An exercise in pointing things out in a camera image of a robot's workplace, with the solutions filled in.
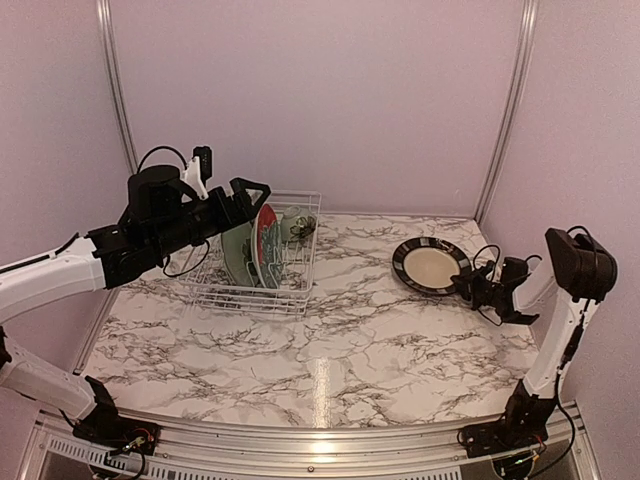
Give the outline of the green floral plate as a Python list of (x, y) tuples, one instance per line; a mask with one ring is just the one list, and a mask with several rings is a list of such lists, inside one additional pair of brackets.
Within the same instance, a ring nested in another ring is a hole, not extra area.
[(250, 222), (221, 234), (225, 268), (237, 286), (255, 287), (258, 284), (258, 276), (252, 261), (251, 236)]

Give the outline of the red floral plate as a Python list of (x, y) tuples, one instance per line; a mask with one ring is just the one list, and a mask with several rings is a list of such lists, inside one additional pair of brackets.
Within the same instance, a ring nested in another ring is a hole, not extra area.
[(251, 236), (252, 261), (263, 288), (279, 289), (283, 273), (282, 238), (277, 215), (264, 204), (256, 216)]

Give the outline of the black striped plate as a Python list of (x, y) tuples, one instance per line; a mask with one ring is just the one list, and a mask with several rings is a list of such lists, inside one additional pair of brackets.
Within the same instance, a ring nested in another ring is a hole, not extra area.
[(431, 296), (455, 294), (452, 278), (472, 271), (469, 258), (458, 246), (435, 237), (401, 243), (393, 252), (392, 269), (405, 286)]

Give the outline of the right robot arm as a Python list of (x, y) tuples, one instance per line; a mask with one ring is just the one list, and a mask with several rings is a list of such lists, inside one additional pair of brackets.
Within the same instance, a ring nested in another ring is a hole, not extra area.
[(545, 241), (547, 254), (535, 268), (508, 257), (498, 281), (488, 279), (489, 266), (451, 278), (473, 310), (490, 307), (505, 324), (533, 324), (543, 298), (554, 298), (551, 321), (533, 366), (518, 381), (498, 419), (461, 429), (465, 447), (486, 452), (493, 444), (507, 449), (545, 439), (546, 423), (560, 405), (562, 384), (582, 335), (617, 281), (615, 258), (586, 227), (550, 228)]

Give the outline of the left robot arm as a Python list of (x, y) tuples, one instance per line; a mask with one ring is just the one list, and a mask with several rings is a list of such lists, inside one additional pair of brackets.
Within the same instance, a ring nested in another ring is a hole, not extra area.
[[(232, 179), (229, 190), (209, 190), (208, 177), (199, 160), (185, 170), (154, 165), (132, 175), (128, 205), (116, 224), (2, 267), (2, 322), (76, 294), (133, 282), (175, 252), (255, 219), (271, 194), (268, 185), (243, 178)], [(63, 411), (106, 445), (126, 436), (126, 423), (101, 382), (66, 373), (7, 336), (1, 338), (1, 385)]]

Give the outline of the green floral bowl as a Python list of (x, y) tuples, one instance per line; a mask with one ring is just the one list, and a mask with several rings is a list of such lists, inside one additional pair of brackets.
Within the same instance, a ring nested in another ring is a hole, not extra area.
[(287, 207), (280, 220), (280, 233), (285, 243), (305, 241), (313, 235), (317, 227), (317, 218), (303, 206)]

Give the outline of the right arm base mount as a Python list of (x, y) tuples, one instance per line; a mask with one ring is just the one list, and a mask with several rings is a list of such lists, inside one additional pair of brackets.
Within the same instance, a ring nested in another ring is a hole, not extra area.
[(458, 431), (456, 439), (468, 458), (490, 456), (499, 479), (528, 479), (547, 449), (548, 434), (545, 427), (510, 431), (506, 421), (498, 419), (467, 425)]

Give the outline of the left aluminium frame post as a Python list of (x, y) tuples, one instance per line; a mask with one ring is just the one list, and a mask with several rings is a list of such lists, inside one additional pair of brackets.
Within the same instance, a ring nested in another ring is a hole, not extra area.
[(114, 107), (116, 123), (120, 140), (124, 150), (127, 168), (134, 174), (138, 168), (138, 155), (127, 115), (123, 83), (120, 73), (111, 2), (97, 0), (97, 17), (102, 41), (103, 55), (106, 65), (108, 86)]

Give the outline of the aluminium frame post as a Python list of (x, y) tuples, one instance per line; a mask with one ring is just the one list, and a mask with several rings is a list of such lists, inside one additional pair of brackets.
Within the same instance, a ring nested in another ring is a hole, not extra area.
[(97, 0), (97, 17), (102, 41), (103, 55), (106, 65), (108, 86), (114, 107), (116, 123), (120, 140), (124, 150), (127, 168), (134, 174), (138, 168), (138, 155), (127, 115), (123, 83), (120, 73), (111, 2)]
[(525, 0), (522, 3), (521, 21), (516, 42), (515, 60), (497, 138), (489, 167), (476, 204), (474, 220), (481, 226), (488, 216), (499, 178), (507, 157), (509, 143), (519, 106), (524, 96), (531, 58), (540, 2)]

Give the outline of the front aluminium rail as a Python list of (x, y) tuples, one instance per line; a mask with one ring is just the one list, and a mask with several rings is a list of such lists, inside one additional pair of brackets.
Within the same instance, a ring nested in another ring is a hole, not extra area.
[(542, 445), (470, 458), (460, 445), (466, 421), (416, 426), (311, 429), (221, 424), (133, 413), (159, 426), (153, 454), (108, 457), (73, 436), (51, 410), (39, 412), (21, 479), (494, 479), (495, 469), (538, 453), (538, 479), (601, 474), (575, 404), (554, 413)]

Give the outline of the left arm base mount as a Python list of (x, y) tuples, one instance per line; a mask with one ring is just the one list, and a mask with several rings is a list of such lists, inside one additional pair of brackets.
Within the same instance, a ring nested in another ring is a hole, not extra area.
[(77, 438), (108, 448), (105, 461), (126, 454), (139, 457), (139, 467), (133, 474), (111, 474), (104, 468), (90, 470), (98, 479), (141, 479), (147, 470), (147, 458), (152, 456), (160, 434), (157, 423), (122, 417), (117, 413), (92, 413), (83, 420), (70, 420), (63, 415)]

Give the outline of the right aluminium frame post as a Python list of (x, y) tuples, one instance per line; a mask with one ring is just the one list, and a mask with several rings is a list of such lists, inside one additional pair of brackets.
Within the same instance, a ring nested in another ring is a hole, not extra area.
[(515, 60), (497, 138), (489, 167), (476, 204), (474, 220), (481, 226), (488, 216), (499, 178), (507, 157), (509, 143), (519, 106), (524, 96), (531, 58), (540, 2), (525, 0), (522, 3), (521, 21), (516, 42)]

